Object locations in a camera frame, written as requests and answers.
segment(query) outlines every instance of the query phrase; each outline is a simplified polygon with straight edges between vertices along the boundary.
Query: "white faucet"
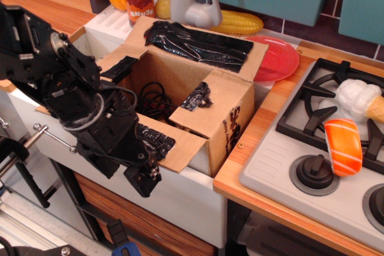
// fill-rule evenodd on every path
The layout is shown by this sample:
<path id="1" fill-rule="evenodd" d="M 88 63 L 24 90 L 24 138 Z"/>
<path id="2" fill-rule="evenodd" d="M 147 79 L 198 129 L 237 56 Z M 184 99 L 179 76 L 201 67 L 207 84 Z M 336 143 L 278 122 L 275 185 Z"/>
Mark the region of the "white faucet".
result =
<path id="1" fill-rule="evenodd" d="M 210 29 L 223 21 L 218 0 L 212 5 L 200 4 L 196 0 L 170 0 L 172 22 Z"/>

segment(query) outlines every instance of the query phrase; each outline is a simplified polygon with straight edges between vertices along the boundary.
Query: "can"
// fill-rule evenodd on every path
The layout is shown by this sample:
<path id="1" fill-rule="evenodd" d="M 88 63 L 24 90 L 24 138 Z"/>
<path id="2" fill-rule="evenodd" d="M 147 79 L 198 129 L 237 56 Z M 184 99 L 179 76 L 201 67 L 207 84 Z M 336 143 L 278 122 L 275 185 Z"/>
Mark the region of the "can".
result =
<path id="1" fill-rule="evenodd" d="M 155 17 L 154 0 L 127 0 L 130 25 L 134 26 L 141 16 Z"/>

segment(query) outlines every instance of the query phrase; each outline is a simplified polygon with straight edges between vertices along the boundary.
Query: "black robotic arm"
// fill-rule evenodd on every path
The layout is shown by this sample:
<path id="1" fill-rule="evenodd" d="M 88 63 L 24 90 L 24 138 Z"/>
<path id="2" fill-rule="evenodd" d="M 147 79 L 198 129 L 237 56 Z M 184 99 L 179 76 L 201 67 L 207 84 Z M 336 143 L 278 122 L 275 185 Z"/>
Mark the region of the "black robotic arm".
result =
<path id="1" fill-rule="evenodd" d="M 92 56 L 79 52 L 65 34 L 16 5 L 0 2 L 0 80 L 9 79 L 58 118 L 77 138 L 76 149 L 106 177 L 119 165 L 142 197 L 161 180 L 157 160 L 136 135 L 136 96 L 100 80 Z"/>

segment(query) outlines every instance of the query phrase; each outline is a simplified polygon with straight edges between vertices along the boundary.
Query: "teal cabinet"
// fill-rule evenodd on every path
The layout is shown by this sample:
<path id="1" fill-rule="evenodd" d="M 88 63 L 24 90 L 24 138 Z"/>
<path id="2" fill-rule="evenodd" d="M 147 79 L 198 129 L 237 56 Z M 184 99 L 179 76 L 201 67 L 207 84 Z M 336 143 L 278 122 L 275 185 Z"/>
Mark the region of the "teal cabinet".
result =
<path id="1" fill-rule="evenodd" d="M 339 33 L 384 45 L 384 0 L 343 0 Z"/>

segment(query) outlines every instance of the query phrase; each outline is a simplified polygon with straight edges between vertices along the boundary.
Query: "red plate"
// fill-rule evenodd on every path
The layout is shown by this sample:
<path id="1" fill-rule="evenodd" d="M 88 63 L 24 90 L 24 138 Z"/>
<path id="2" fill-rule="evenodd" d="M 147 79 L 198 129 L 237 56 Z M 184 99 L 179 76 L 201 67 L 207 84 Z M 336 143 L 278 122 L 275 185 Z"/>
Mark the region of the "red plate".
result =
<path id="1" fill-rule="evenodd" d="M 299 66 L 299 55 L 289 43 L 269 36 L 246 38 L 254 42 L 269 44 L 263 62 L 254 78 L 255 82 L 272 82 L 290 76 Z"/>

